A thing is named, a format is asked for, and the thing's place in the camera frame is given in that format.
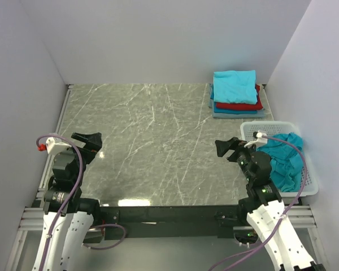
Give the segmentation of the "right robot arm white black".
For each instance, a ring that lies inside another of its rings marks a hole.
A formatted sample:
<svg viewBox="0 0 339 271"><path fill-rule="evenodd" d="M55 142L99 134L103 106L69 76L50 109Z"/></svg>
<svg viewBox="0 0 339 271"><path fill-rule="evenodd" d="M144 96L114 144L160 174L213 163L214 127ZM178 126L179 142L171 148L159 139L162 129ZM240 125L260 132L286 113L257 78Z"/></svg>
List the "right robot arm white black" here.
<svg viewBox="0 0 339 271"><path fill-rule="evenodd" d="M250 142L237 137L215 141L217 155L223 157L231 150L233 153L227 160L237 163L248 180L248 196L238 202L239 215L246 219L261 241L259 246L242 252L242 258L226 269L231 270L265 248L275 270L324 270L324 265L307 252L287 215L292 205L284 204L271 180L271 157L257 150L267 143L269 136L257 132L254 138Z"/></svg>

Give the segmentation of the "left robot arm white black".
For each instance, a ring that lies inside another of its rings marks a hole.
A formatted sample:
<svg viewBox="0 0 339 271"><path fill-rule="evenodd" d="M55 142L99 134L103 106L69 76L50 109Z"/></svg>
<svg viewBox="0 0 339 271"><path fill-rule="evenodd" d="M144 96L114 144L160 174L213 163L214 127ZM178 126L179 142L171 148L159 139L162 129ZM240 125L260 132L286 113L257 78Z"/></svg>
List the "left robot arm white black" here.
<svg viewBox="0 0 339 271"><path fill-rule="evenodd" d="M81 197L86 170L102 148L101 133L72 133L71 139L44 135L39 151L53 156L53 174L44 194L44 215L40 245L33 270L72 270L74 255L84 237L100 217L99 202ZM84 143L76 146L72 140Z"/></svg>

